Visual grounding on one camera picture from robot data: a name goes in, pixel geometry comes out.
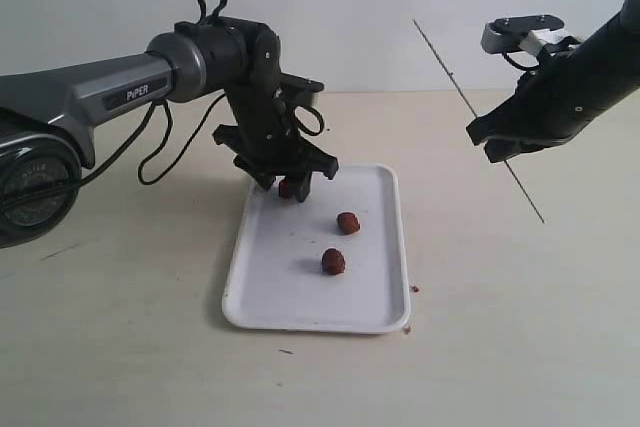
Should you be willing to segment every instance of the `food piece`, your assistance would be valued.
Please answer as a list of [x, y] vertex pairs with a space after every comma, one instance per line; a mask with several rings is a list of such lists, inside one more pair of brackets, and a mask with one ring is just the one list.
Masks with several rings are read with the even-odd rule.
[[337, 249], [328, 249], [322, 254], [322, 271], [329, 275], [338, 275], [344, 272], [346, 262], [342, 252]]
[[291, 184], [287, 179], [282, 179], [278, 184], [278, 195], [282, 199], [290, 199], [293, 197], [293, 189], [291, 188]]
[[343, 234], [351, 235], [360, 230], [360, 222], [353, 212], [342, 212], [338, 215], [338, 227]]

